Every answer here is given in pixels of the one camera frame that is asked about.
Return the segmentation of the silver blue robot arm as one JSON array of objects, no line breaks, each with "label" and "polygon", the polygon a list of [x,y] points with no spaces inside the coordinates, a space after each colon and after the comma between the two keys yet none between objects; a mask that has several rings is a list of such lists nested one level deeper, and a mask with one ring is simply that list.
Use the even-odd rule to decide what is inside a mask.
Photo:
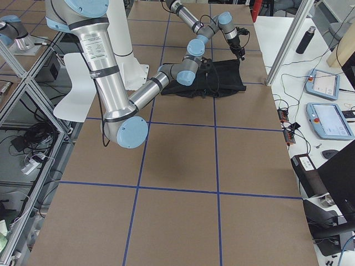
[{"label": "silver blue robot arm", "polygon": [[121,147],[134,149],[148,135],[146,121],[137,113],[173,80],[190,86],[201,64],[208,37],[197,35],[189,41],[179,64],[164,64],[156,75],[128,95],[131,65],[118,62],[123,49],[119,41],[130,42],[123,1],[46,1],[49,28],[74,34],[82,47],[89,74],[105,106],[102,135]]},{"label": "silver blue robot arm", "polygon": [[169,11],[176,14],[196,34],[197,38],[205,44],[218,32],[222,31],[226,43],[238,60],[245,60],[245,49],[240,44],[240,35],[250,35],[245,28],[234,25],[233,17],[226,11],[210,18],[208,23],[197,19],[180,1],[164,1]]}]

